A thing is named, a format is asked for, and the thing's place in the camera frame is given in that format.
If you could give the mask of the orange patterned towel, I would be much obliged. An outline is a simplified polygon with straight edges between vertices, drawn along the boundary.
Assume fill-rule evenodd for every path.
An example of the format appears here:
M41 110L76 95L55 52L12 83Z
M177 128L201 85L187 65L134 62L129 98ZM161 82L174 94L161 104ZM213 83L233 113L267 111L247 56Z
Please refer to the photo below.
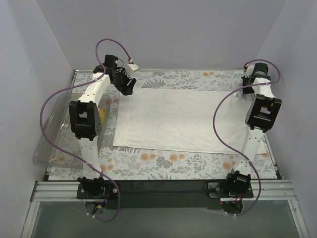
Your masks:
M107 109L98 107L98 112L101 119L102 127L104 127L106 124Z

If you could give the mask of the white towel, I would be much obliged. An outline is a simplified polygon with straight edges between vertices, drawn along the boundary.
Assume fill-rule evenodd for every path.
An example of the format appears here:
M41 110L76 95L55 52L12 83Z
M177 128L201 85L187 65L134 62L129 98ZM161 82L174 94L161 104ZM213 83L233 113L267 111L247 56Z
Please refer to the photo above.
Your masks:
M142 88L119 99L113 145L235 154L251 100L228 92Z

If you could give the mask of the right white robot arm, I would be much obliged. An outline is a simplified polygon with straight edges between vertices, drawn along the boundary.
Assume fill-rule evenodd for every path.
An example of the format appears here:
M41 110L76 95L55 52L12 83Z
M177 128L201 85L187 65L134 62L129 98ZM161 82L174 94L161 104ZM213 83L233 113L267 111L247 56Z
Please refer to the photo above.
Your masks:
M268 70L266 60L253 60L244 65L242 93L253 94L254 98L245 118L246 136L241 149L244 156L234 165L224 184L224 191L230 197L250 190L251 163L265 134L272 129L282 105L282 100L272 93Z

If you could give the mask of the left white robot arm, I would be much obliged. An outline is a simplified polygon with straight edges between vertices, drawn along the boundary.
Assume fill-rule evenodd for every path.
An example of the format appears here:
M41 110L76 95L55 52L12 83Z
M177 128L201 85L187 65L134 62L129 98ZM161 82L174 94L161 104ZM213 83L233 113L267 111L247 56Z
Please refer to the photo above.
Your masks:
M69 103L71 131L79 142L84 160L83 176L78 181L84 191L94 198L101 198L106 191L98 156L98 139L103 129L99 102L110 85L114 85L124 96L132 95L136 83L133 75L139 70L132 58L128 59L126 67L119 67L117 61L118 57L105 55L104 63L93 71L92 83L78 100Z

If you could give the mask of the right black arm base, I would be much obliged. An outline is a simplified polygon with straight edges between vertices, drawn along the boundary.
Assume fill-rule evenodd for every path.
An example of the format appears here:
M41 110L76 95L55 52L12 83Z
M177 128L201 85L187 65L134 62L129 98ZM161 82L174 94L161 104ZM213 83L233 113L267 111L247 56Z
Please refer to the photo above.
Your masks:
M243 210L243 200L254 197L251 186L244 193L236 192L225 188L224 180L207 181L203 188L207 197L220 205L219 210L227 214L240 214Z

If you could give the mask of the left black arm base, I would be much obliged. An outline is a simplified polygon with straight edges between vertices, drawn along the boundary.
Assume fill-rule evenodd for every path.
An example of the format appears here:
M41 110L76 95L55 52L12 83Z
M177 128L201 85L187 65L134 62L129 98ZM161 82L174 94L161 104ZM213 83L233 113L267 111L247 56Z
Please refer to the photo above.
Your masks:
M78 185L76 198L85 202L85 209L92 215L101 215L106 209L108 202L117 201L119 189L113 183L102 179L81 180Z

